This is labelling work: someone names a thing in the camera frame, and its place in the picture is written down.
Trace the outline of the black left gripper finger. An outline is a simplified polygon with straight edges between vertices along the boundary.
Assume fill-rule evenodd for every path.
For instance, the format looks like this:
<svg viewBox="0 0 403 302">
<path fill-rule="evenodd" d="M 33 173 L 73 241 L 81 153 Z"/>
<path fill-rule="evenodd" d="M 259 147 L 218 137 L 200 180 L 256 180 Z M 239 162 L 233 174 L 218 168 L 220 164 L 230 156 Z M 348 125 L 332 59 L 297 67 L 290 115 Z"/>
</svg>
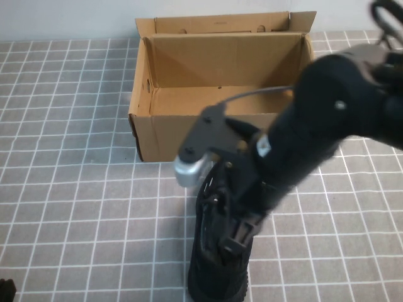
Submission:
<svg viewBox="0 0 403 302">
<path fill-rule="evenodd" d="M 12 279 L 0 279 L 0 302 L 13 302 L 16 286 Z"/>
</svg>

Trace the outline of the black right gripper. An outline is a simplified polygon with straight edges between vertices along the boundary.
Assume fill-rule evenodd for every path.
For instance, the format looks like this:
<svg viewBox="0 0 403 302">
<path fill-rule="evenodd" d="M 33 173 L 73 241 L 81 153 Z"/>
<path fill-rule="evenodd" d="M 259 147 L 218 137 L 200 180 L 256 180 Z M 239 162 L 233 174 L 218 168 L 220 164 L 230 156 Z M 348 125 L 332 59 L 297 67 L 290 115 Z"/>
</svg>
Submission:
<svg viewBox="0 0 403 302">
<path fill-rule="evenodd" d="M 243 253 L 262 229 L 262 216 L 315 169 L 315 133 L 303 125 L 273 125 L 261 131 L 252 125 L 227 125 L 237 140 L 247 143 L 236 151 L 228 171 L 233 197 L 232 209 L 239 216 L 234 239 L 224 237 L 220 248 L 232 255 Z"/>
</svg>

